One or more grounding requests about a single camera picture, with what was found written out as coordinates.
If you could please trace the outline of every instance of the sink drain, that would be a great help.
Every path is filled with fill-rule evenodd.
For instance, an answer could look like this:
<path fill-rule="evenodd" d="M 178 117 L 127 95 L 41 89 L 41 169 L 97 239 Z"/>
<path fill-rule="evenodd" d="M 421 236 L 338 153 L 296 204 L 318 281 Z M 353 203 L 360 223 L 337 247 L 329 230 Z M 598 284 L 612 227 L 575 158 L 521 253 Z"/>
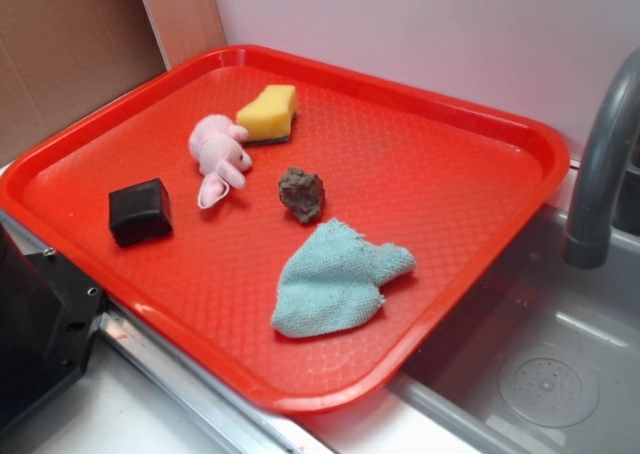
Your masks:
<path fill-rule="evenodd" d="M 511 411 L 544 427 L 577 424 L 598 404 L 593 371 L 559 349 L 541 347 L 514 354 L 502 366 L 498 386 Z"/>

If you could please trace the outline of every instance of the gray faucet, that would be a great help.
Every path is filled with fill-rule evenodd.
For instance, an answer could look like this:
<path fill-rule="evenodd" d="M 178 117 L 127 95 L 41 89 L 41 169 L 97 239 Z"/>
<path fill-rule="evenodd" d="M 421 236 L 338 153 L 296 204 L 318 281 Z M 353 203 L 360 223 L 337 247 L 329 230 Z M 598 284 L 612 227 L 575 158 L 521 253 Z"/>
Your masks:
<path fill-rule="evenodd" d="M 622 64 L 591 130 L 564 230 L 563 256 L 581 269 L 607 259 L 611 225 L 640 234 L 640 49 Z"/>

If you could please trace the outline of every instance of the red tray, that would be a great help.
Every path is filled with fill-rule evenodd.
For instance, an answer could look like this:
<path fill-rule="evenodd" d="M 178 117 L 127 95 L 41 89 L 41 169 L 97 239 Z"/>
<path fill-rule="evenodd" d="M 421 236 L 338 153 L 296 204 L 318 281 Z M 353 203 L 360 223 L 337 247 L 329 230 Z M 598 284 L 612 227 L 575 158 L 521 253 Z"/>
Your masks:
<path fill-rule="evenodd" d="M 234 117 L 295 84 L 291 141 L 250 147 L 245 190 L 208 211 L 187 149 L 210 113 Z M 468 102 L 253 46 L 201 55 L 18 159 L 0 205 L 110 296 L 255 403 L 309 412 L 384 384 L 564 178 L 552 129 Z M 324 181 L 323 220 L 408 248 L 367 324 L 291 340 L 270 317 L 287 260 L 312 234 L 278 199 L 289 166 Z M 160 177 L 174 233 L 119 248 L 108 193 Z"/>

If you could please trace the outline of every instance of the sponge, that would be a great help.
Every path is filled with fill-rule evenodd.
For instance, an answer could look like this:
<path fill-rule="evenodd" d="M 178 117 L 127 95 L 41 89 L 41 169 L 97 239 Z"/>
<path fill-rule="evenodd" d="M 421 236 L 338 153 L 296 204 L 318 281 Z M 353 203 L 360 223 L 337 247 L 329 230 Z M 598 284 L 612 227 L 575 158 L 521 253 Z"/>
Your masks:
<path fill-rule="evenodd" d="M 236 124 L 249 131 L 245 144 L 284 142 L 291 135 L 297 109 L 296 86 L 269 85 L 236 114 Z"/>

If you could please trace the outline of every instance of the pink stuffed toy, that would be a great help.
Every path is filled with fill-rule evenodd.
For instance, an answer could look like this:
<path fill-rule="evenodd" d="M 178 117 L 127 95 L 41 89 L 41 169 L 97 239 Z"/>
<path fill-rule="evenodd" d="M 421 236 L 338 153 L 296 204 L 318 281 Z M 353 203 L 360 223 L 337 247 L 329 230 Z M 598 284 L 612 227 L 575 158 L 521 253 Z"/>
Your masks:
<path fill-rule="evenodd" d="M 198 206 L 206 209 L 229 193 L 229 186 L 242 189 L 242 174 L 251 167 L 251 158 L 240 142 L 249 132 L 227 116 L 214 114 L 202 119 L 189 136 L 189 151 L 200 163 L 204 180 L 198 194 Z"/>

